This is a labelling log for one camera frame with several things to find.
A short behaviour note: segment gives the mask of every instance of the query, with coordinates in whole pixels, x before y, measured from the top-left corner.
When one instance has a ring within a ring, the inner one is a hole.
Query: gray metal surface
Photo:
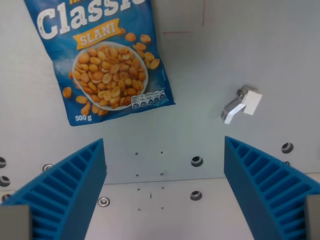
[[[305,228],[307,240],[320,239],[320,195],[309,195],[305,201]]]
[[[28,205],[0,206],[0,238],[3,240],[32,239],[32,219]]]
[[[10,179],[8,188],[20,188],[43,165],[101,137],[107,184],[224,177],[226,135],[302,172],[320,172],[320,1],[203,4],[155,0],[159,49],[176,105],[71,127],[23,1],[1,1],[0,157],[7,165],[0,176]],[[254,116],[239,114],[224,125],[220,113],[243,84],[259,89],[262,100]],[[294,150],[283,154],[287,142]],[[204,160],[200,167],[191,165],[196,156]]]

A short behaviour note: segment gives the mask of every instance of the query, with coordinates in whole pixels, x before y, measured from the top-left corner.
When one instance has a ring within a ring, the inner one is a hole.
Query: small white object
[[[260,103],[262,94],[258,93],[256,89],[244,86],[242,91],[246,92],[242,104],[245,105],[243,112],[245,114],[253,115]]]
[[[240,110],[245,114],[253,115],[262,98],[262,94],[252,87],[244,85],[238,91],[238,97],[224,107],[221,118],[225,124],[230,124],[232,118]]]

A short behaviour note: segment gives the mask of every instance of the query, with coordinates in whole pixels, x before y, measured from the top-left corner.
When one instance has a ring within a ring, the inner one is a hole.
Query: metal bolt
[[[49,168],[51,168],[53,165],[52,164],[50,164],[50,163],[48,163],[48,164],[46,164],[46,165],[44,165],[43,167],[42,167],[42,172],[45,172],[45,171],[47,171]]]
[[[100,207],[107,207],[110,204],[110,199],[103,196],[98,199],[98,204]]]

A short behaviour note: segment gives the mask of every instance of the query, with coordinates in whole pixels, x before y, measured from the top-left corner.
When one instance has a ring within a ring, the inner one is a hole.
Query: small hole
[[[7,161],[3,157],[0,157],[0,169],[4,168],[6,165]]]
[[[289,154],[292,152],[293,149],[294,149],[294,145],[291,142],[287,142],[287,143],[283,144],[281,151],[284,154]]]
[[[190,199],[192,201],[198,201],[202,198],[202,193],[200,191],[193,191],[191,194],[190,194]]]
[[[5,200],[7,200],[10,196],[11,196],[11,194],[5,194],[5,195],[3,195],[2,198],[1,198],[2,202],[4,202]]]
[[[200,167],[204,163],[204,159],[201,156],[195,156],[191,159],[191,165],[194,167]]]
[[[10,179],[6,176],[0,176],[0,186],[8,187],[10,185]]]

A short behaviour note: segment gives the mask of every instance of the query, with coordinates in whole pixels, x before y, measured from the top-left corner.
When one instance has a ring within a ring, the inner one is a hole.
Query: peanut
[[[86,64],[87,62],[89,62],[89,60],[90,60],[90,55],[86,52],[81,53],[78,57],[78,61],[81,64]]]
[[[155,56],[154,56],[151,52],[149,52],[149,51],[147,51],[147,52],[144,54],[144,57],[145,57],[145,59],[148,59],[150,62],[153,61],[153,60],[155,60]]]
[[[137,81],[139,84],[140,89],[139,90],[143,90],[145,88],[144,84],[142,83],[142,81]]]
[[[121,89],[119,86],[116,86],[114,89],[112,89],[111,91],[111,97],[115,98],[118,97],[120,95]]]
[[[98,58],[101,60],[101,61],[105,61],[107,60],[107,56],[106,54],[103,52],[103,51],[98,51]]]
[[[91,65],[89,66],[89,70],[90,70],[91,72],[95,73],[95,72],[97,72],[97,71],[99,70],[99,68],[98,68],[97,65],[91,64]]]
[[[139,75],[138,75],[138,79],[140,80],[140,81],[144,81],[144,80],[146,80],[146,74],[144,73],[144,72],[139,72]]]
[[[134,95],[136,95],[136,90],[135,89],[133,89],[133,88],[128,88],[127,89],[127,92],[128,92],[128,95],[129,96],[134,96]]]
[[[140,85],[138,83],[137,80],[133,79],[132,80],[132,87],[135,89],[135,90],[140,90]]]
[[[100,101],[100,98],[94,94],[91,95],[91,99],[94,103],[98,103]]]
[[[108,113],[108,110],[105,110],[105,109],[100,109],[100,111],[98,112],[98,115],[99,116],[104,116]]]
[[[141,42],[137,42],[136,45],[133,45],[133,48],[136,50],[144,51],[146,50],[147,46]]]
[[[104,91],[103,98],[106,101],[110,101],[111,100],[111,92],[109,90]]]
[[[120,96],[111,98],[111,100],[110,100],[110,106],[113,106],[113,105],[117,104],[120,100],[121,100],[121,97],[120,97]]]
[[[79,85],[81,87],[88,87],[88,84],[86,84],[84,81],[79,81]]]
[[[69,86],[65,87],[65,88],[63,89],[63,91],[62,91],[62,95],[63,95],[66,99],[70,98],[70,97],[71,97],[71,94],[72,94],[72,90],[71,90],[71,87],[69,87]]]
[[[105,107],[105,106],[108,105],[108,101],[102,99],[102,100],[99,102],[99,104],[100,104],[101,107]]]
[[[73,75],[73,77],[74,77],[75,79],[77,79],[77,80],[80,80],[80,79],[81,79],[81,74],[80,74],[80,72],[78,72],[78,71],[73,71],[72,75]]]
[[[134,42],[136,39],[136,35],[132,32],[129,32],[125,35],[125,40],[127,40],[128,42]]]
[[[97,56],[97,50],[95,50],[93,47],[88,49],[88,53],[90,54],[91,57]]]
[[[142,34],[140,37],[141,42],[145,43],[145,44],[149,44],[151,43],[151,37],[149,35],[146,34]]]
[[[134,67],[130,67],[128,70],[128,73],[131,77],[133,77],[135,79],[138,77],[138,70]]]
[[[130,96],[126,96],[124,101],[123,101],[123,105],[129,106],[130,104],[131,104],[131,97]]]
[[[80,76],[81,80],[85,83],[89,82],[89,75],[87,73],[82,73]]]
[[[101,108],[100,107],[98,107],[97,105],[95,105],[95,104],[92,104],[92,112],[94,113],[94,114],[97,114],[100,110],[101,110]]]
[[[81,109],[81,115],[88,115],[91,109],[91,103],[88,101],[85,106]]]
[[[97,91],[97,87],[96,85],[94,85],[91,81],[88,82],[88,87],[91,88],[92,91]]]
[[[132,67],[134,67],[135,69],[138,69],[140,67],[140,60],[138,58],[134,58],[132,60]]]
[[[89,87],[83,87],[82,88],[83,89],[83,91],[86,93],[86,94],[93,94],[94,93],[94,91],[92,91],[92,89],[91,88],[89,88]]]
[[[75,101],[80,104],[86,104],[88,102],[88,98],[86,98],[85,96],[77,96],[75,98]]]
[[[123,27],[121,27],[120,30],[121,30],[121,34],[126,34],[126,30]]]
[[[159,66],[159,64],[160,64],[160,59],[155,59],[150,63],[149,68],[152,70],[156,69]]]
[[[125,97],[121,98],[120,102],[119,102],[119,107],[122,107],[125,101]]]
[[[95,64],[95,65],[99,65],[99,64],[101,64],[101,60],[97,57],[92,56],[92,57],[90,57],[90,63]]]
[[[115,74],[119,71],[120,69],[120,65],[119,64],[115,64],[115,65],[112,65],[111,68],[110,68],[110,73],[111,74]]]

